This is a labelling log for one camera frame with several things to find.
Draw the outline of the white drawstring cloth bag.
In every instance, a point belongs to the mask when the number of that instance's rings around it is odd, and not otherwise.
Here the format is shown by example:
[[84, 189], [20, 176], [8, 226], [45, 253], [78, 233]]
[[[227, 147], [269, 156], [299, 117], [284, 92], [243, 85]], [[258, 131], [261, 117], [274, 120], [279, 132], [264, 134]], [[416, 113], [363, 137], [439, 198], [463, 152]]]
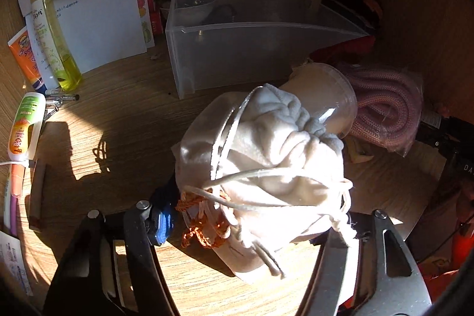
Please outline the white drawstring cloth bag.
[[221, 94], [173, 149], [185, 223], [237, 277], [286, 277], [291, 243], [356, 236], [342, 150], [294, 94]]

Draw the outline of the printed receipt paper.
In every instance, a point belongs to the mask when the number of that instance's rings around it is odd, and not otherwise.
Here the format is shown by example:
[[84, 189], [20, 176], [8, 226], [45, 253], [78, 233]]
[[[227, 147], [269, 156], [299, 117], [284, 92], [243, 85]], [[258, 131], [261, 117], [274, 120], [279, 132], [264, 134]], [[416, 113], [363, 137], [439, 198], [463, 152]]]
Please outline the printed receipt paper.
[[20, 240], [5, 232], [1, 232], [1, 262], [24, 293], [28, 297], [32, 297], [33, 292], [26, 274]]

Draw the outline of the pink purple pen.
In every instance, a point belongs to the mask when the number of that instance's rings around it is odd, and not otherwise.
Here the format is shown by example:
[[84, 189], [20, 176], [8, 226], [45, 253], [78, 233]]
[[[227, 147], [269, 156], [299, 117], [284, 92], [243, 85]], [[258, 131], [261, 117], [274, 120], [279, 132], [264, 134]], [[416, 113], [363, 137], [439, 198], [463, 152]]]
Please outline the pink purple pen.
[[9, 164], [9, 172], [4, 194], [4, 228], [13, 237], [18, 236], [17, 212], [18, 200], [23, 191], [25, 166], [21, 163]]

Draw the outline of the white green lotion tube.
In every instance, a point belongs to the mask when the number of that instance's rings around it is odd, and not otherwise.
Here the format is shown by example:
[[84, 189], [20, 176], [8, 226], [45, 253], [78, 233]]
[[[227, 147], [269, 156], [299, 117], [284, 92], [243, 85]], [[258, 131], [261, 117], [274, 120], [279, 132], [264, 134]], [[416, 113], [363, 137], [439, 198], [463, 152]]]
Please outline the white green lotion tube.
[[28, 92], [21, 100], [10, 130], [7, 152], [11, 161], [24, 162], [35, 157], [43, 126], [46, 99], [38, 92]]

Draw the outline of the metal nail clippers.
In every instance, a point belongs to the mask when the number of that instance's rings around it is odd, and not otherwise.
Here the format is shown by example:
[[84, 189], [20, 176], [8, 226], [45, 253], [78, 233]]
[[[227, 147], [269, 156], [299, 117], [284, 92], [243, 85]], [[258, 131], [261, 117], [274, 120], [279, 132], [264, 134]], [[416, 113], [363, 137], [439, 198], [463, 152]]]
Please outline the metal nail clippers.
[[60, 89], [51, 89], [46, 90], [45, 100], [44, 122], [58, 112], [65, 103], [79, 101], [79, 94], [67, 94]]

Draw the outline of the yellow green spray bottle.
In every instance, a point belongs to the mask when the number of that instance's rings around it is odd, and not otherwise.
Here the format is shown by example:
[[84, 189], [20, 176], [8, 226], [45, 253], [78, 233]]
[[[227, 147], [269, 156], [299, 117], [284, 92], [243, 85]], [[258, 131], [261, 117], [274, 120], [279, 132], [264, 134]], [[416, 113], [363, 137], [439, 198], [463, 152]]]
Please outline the yellow green spray bottle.
[[77, 89], [82, 74], [66, 43], [52, 0], [31, 0], [35, 36], [64, 92]]

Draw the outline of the orange sunscreen tube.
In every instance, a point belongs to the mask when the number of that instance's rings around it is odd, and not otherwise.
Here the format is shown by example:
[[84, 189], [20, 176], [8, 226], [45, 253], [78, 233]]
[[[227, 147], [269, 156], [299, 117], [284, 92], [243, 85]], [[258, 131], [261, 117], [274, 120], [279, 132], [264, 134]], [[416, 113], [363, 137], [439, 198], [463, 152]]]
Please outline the orange sunscreen tube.
[[8, 41], [8, 47], [29, 84], [36, 92], [45, 94], [47, 88], [36, 64], [31, 40], [25, 26]]

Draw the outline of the clear plastic storage bin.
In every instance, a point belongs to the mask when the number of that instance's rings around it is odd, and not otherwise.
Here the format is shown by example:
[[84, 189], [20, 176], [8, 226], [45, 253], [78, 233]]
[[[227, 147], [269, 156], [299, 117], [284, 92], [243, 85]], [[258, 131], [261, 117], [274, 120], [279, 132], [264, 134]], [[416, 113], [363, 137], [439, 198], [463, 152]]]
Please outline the clear plastic storage bin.
[[321, 48], [366, 32], [311, 0], [171, 0], [166, 41], [179, 97], [287, 78]]

